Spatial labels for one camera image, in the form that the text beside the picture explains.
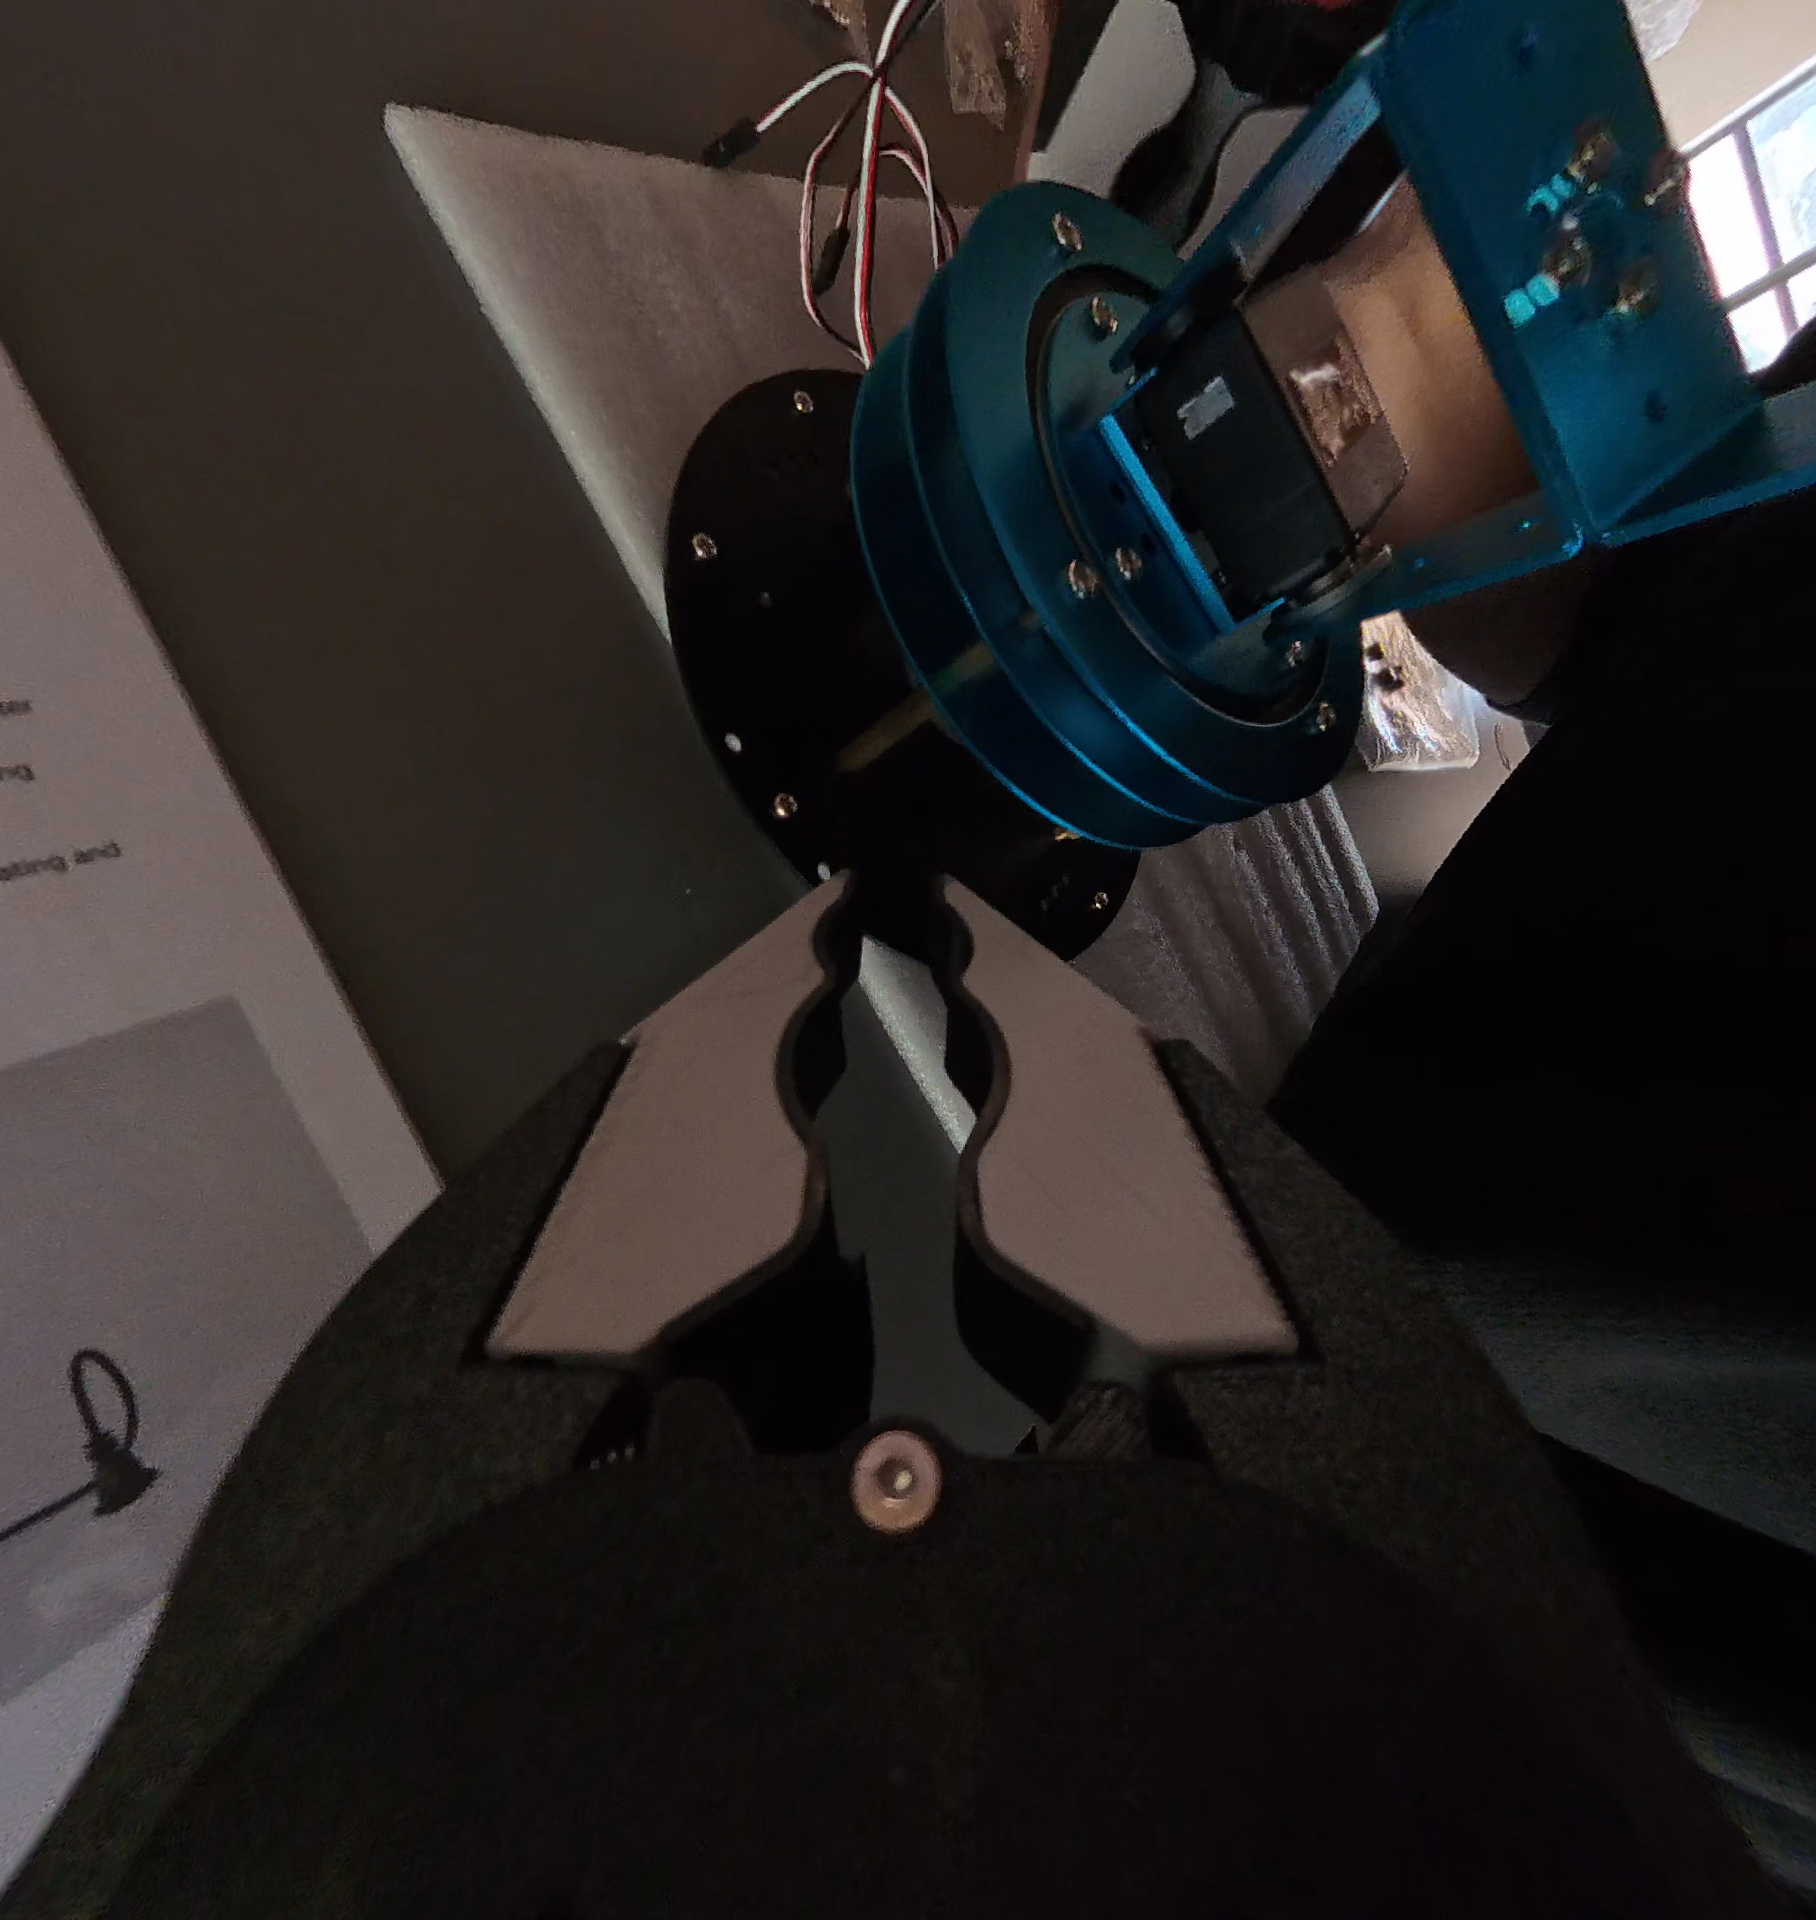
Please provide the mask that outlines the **teal blue object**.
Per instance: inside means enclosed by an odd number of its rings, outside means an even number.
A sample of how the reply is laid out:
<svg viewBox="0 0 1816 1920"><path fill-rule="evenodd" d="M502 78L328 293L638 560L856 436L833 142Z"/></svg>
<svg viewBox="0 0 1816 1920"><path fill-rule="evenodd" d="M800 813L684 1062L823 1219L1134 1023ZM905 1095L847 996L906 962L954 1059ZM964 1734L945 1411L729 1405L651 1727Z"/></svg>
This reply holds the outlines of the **teal blue object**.
<svg viewBox="0 0 1816 1920"><path fill-rule="evenodd" d="M1258 294L1373 133L1538 481L1403 548L1351 330ZM875 600L942 727L1064 834L1182 844L1343 768L1368 616L1816 490L1816 382L1756 391L1679 174L1622 2L1403 2L1190 257L1069 186L987 202L851 430Z"/></svg>

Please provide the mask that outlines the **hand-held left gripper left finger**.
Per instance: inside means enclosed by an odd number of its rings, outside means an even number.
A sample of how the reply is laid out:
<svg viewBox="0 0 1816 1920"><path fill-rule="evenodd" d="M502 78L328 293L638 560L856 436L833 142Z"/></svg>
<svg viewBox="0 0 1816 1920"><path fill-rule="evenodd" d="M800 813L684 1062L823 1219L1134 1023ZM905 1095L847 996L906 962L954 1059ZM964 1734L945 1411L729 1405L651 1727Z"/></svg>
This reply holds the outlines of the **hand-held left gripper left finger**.
<svg viewBox="0 0 1816 1920"><path fill-rule="evenodd" d="M853 877L829 877L630 1032L493 1360L711 1381L766 1453L827 1453L867 1420L870 1289L820 1134L860 946Z"/></svg>

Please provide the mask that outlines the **clear bag of parts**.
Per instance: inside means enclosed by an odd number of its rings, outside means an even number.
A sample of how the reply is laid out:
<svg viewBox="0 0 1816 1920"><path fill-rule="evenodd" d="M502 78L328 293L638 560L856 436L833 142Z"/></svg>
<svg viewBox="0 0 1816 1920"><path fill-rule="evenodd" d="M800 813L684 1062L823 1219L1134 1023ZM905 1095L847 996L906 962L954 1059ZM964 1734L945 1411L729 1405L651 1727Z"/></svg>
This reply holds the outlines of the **clear bag of parts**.
<svg viewBox="0 0 1816 1920"><path fill-rule="evenodd" d="M1373 774L1440 774L1479 764L1479 701L1403 615L1361 625L1362 712L1355 752Z"/></svg>

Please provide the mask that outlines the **person's black clothed torso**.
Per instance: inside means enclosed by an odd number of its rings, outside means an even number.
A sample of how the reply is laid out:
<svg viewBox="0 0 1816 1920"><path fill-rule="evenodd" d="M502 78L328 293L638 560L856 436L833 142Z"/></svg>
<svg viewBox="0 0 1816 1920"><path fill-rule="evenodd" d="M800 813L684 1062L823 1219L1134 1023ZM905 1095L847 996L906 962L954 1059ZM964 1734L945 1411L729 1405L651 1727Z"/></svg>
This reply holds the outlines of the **person's black clothed torso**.
<svg viewBox="0 0 1816 1920"><path fill-rule="evenodd" d="M1586 554L1544 724L1272 1116L1538 1427L1713 1797L1816 1916L1816 485Z"/></svg>

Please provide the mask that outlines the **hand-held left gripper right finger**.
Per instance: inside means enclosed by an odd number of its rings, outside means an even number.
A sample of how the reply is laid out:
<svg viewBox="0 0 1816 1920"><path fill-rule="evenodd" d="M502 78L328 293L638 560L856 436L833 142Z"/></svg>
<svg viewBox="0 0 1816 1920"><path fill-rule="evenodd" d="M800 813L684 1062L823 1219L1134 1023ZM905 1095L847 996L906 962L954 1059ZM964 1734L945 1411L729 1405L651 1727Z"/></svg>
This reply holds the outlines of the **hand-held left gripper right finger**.
<svg viewBox="0 0 1816 1920"><path fill-rule="evenodd" d="M942 993L975 1120L958 1330L1040 1423L1091 1381L1291 1362L1301 1333L1151 1032L958 880Z"/></svg>

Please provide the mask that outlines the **brass standoff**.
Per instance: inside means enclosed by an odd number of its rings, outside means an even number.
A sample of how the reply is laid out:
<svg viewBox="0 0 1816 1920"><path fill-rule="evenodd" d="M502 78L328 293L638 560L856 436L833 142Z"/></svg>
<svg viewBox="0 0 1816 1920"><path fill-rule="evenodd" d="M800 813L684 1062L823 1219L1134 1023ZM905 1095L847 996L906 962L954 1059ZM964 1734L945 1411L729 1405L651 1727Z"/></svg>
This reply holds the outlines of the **brass standoff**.
<svg viewBox="0 0 1816 1920"><path fill-rule="evenodd" d="M862 774L921 727L930 727L930 724L945 727L945 719L942 719L945 697L990 667L993 667L993 655L981 651L969 651L966 655L948 661L948 667L924 680L900 703L882 712L870 727L864 727L844 748L838 748L833 768L838 774Z"/></svg>

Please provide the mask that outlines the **black metal base plate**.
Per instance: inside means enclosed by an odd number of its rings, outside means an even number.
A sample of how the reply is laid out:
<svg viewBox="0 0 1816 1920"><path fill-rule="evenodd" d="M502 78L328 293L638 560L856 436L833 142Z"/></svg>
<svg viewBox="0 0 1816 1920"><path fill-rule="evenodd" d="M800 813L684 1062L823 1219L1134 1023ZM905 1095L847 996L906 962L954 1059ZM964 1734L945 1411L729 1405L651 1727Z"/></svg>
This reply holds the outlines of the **black metal base plate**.
<svg viewBox="0 0 1816 1920"><path fill-rule="evenodd" d="M833 759L918 688L875 595L853 516L860 376L782 370L703 420L666 516L666 619L729 788L808 882L851 874L864 926L927 952L951 877L1057 956L1118 919L1140 855L1014 800L945 727L862 774Z"/></svg>

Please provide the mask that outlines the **white foam sheet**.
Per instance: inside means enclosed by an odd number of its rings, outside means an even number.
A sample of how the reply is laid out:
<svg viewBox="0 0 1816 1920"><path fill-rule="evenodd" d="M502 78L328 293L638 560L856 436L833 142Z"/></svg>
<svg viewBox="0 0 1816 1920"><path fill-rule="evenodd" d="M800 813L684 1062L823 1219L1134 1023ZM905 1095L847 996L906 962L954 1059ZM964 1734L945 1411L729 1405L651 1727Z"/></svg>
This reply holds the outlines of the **white foam sheet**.
<svg viewBox="0 0 1816 1920"><path fill-rule="evenodd" d="M800 186L428 108L387 108L384 130L666 636L702 427L756 378L829 370L787 294ZM1081 970L1269 1102L1374 913L1324 791L1148 853Z"/></svg>

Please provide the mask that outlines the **instruction manual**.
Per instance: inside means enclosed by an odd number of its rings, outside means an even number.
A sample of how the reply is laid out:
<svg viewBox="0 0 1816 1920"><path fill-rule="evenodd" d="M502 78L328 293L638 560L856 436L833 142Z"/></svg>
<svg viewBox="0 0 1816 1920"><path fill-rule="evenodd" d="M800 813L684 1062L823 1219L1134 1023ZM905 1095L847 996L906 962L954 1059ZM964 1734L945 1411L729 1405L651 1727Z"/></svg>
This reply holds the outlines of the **instruction manual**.
<svg viewBox="0 0 1816 1920"><path fill-rule="evenodd" d="M0 1894L440 1189L0 342Z"/></svg>

